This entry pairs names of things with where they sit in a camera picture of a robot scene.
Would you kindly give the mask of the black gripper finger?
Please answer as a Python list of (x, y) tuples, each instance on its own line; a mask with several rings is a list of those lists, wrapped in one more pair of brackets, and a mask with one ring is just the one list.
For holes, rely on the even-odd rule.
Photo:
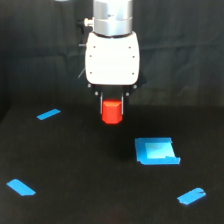
[(102, 112), (103, 112), (103, 92), (102, 91), (100, 92), (100, 95), (99, 95), (99, 112), (100, 112), (100, 115), (102, 115)]
[(126, 94), (125, 94), (125, 92), (122, 92), (121, 102), (122, 102), (122, 115), (124, 115), (124, 113), (125, 113), (125, 105), (126, 105)]

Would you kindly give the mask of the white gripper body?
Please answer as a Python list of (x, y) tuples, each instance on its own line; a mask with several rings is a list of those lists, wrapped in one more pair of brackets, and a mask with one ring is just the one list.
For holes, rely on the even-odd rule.
[(83, 72), (88, 85), (122, 87), (124, 95), (130, 96), (140, 73), (137, 34), (108, 38), (90, 32), (85, 47)]

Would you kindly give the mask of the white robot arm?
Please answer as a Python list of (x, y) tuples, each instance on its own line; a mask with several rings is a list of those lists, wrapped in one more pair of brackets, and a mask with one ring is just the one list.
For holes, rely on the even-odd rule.
[(137, 85), (140, 48), (133, 31), (133, 0), (93, 0), (93, 16), (77, 22), (82, 30), (90, 28), (85, 47), (84, 71), (88, 83), (100, 98), (103, 113), (105, 87), (116, 88), (123, 105)]

